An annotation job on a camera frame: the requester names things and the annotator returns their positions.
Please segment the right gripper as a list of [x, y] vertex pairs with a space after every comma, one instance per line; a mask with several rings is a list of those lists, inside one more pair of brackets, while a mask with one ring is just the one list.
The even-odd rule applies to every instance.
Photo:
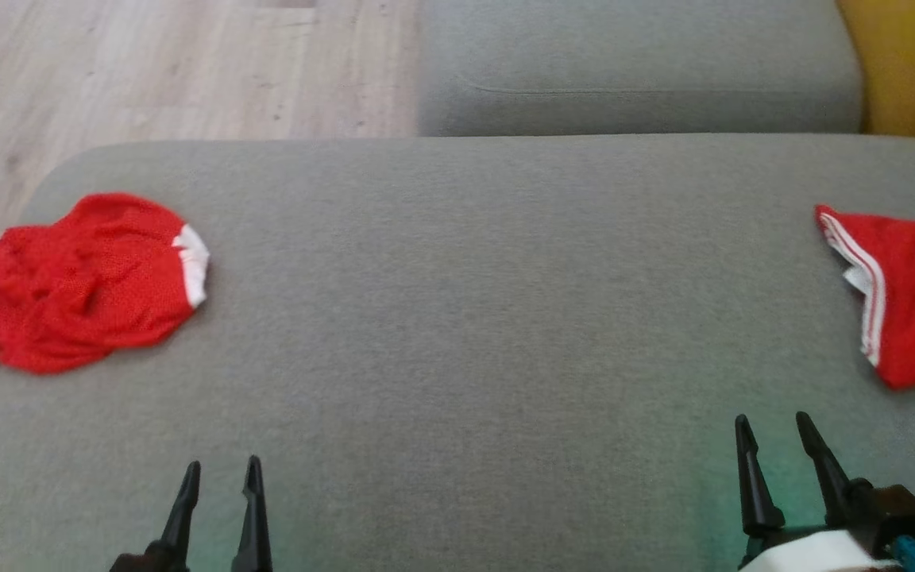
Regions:
[[747, 416], [735, 419], [742, 529], [749, 537], [739, 572], [903, 572], [885, 551], [876, 551], [874, 532], [848, 524], [847, 477], [807, 412], [796, 413], [804, 452], [816, 467], [825, 525], [784, 528], [760, 467], [759, 445]]

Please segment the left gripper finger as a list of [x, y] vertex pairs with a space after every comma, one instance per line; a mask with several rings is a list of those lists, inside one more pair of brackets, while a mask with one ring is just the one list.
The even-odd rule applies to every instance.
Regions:
[[148, 546], [152, 564], [149, 572], [189, 572], [187, 554], [193, 511], [199, 502], [201, 463], [192, 461], [186, 468], [159, 539]]
[[249, 457], [242, 493], [246, 510], [231, 572], [273, 572], [264, 471], [256, 455]]

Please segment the red shorts with white stripe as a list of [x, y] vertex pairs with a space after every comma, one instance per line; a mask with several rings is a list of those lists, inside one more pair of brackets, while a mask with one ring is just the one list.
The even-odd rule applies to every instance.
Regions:
[[163, 342], [206, 300], [210, 253], [175, 211], [95, 193], [0, 236], [0, 365], [69, 372]]

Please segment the large grey sofa seat cushion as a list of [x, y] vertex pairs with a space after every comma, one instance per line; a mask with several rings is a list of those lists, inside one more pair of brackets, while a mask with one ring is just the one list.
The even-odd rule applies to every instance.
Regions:
[[824, 517], [798, 412], [915, 493], [915, 390], [813, 221], [915, 218], [915, 140], [139, 142], [22, 220], [94, 191], [187, 218], [208, 297], [160, 346], [0, 367], [0, 572], [108, 572], [193, 460], [191, 572], [229, 572], [251, 455], [277, 572], [735, 572], [738, 414], [790, 525]]

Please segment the yellow sofa backrest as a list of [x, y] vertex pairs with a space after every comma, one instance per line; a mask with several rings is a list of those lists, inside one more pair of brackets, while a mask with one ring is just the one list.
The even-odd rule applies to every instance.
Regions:
[[836, 0], [859, 57], [865, 133], [915, 137], [915, 0]]

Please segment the small grey sofa seat cushion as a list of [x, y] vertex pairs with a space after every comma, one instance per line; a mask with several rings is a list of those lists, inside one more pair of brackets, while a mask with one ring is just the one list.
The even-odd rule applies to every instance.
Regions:
[[422, 0], [432, 137], [857, 133], [836, 0]]

